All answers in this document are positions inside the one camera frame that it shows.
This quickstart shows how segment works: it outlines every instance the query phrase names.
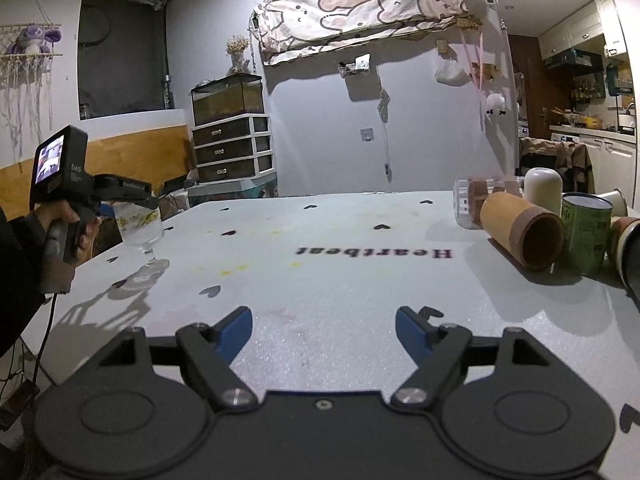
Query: metal bolt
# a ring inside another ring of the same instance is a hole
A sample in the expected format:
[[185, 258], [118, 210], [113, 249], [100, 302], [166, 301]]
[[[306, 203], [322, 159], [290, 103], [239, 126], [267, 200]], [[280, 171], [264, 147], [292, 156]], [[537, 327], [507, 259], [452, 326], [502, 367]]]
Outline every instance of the metal bolt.
[[227, 390], [222, 394], [222, 400], [229, 406], [245, 406], [254, 400], [254, 394], [243, 390], [242, 388], [234, 388]]
[[316, 408], [325, 412], [326, 410], [330, 410], [334, 404], [329, 399], [320, 399], [316, 402]]
[[420, 388], [400, 388], [396, 391], [396, 399], [403, 404], [422, 404], [427, 400], [427, 392]]

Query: camera screen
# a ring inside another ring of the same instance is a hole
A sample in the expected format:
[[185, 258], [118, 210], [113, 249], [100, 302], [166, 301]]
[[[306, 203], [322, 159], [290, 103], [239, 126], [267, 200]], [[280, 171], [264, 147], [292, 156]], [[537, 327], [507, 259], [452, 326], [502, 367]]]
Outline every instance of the camera screen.
[[60, 157], [65, 137], [61, 136], [51, 141], [50, 144], [40, 150], [38, 156], [38, 171], [36, 172], [36, 184], [60, 169]]

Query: countertop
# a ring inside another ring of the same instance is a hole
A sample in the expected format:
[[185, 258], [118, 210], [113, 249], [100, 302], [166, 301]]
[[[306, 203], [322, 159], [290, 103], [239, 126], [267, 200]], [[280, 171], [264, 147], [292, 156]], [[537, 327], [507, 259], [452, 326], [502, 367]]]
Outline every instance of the countertop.
[[574, 135], [590, 135], [593, 137], [604, 137], [605, 139], [620, 140], [629, 144], [636, 144], [636, 136], [619, 134], [616, 132], [608, 132], [606, 130], [590, 130], [588, 128], [572, 128], [571, 126], [549, 126], [553, 132], [561, 132], [564, 134]]
[[[452, 203], [450, 191], [203, 203], [164, 222], [172, 229], [155, 253], [170, 266], [152, 286], [112, 286], [146, 262], [135, 247], [119, 244], [78, 267], [58, 298], [42, 367], [63, 381], [127, 326], [172, 335], [246, 305], [253, 334], [232, 368], [258, 396], [381, 390], [388, 398], [415, 371], [396, 338], [396, 310], [428, 305], [444, 314], [437, 324], [476, 335], [521, 326], [598, 391], [616, 420], [626, 404], [640, 409], [640, 314], [615, 271], [598, 280], [525, 272], [484, 231], [460, 227]], [[48, 318], [46, 305], [23, 333], [31, 351]], [[156, 371], [180, 380], [177, 367]], [[636, 478], [638, 449], [640, 427], [617, 430], [601, 474]]]

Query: green can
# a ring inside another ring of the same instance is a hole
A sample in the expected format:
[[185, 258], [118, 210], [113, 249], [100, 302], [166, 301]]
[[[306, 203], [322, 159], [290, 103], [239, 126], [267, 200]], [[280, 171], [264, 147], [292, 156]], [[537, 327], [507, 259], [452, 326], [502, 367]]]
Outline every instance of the green can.
[[587, 193], [562, 197], [562, 221], [566, 232], [563, 262], [589, 276], [602, 268], [611, 226], [613, 204]]

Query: kitchen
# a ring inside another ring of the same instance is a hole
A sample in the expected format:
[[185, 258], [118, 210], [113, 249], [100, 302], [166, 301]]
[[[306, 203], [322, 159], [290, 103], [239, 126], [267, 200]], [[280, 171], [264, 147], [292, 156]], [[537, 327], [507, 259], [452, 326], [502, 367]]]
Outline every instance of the kitchen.
[[632, 2], [498, 0], [510, 39], [520, 136], [585, 144], [595, 192], [619, 189], [630, 206], [638, 129], [625, 36], [634, 35], [619, 11], [624, 5], [629, 12]]

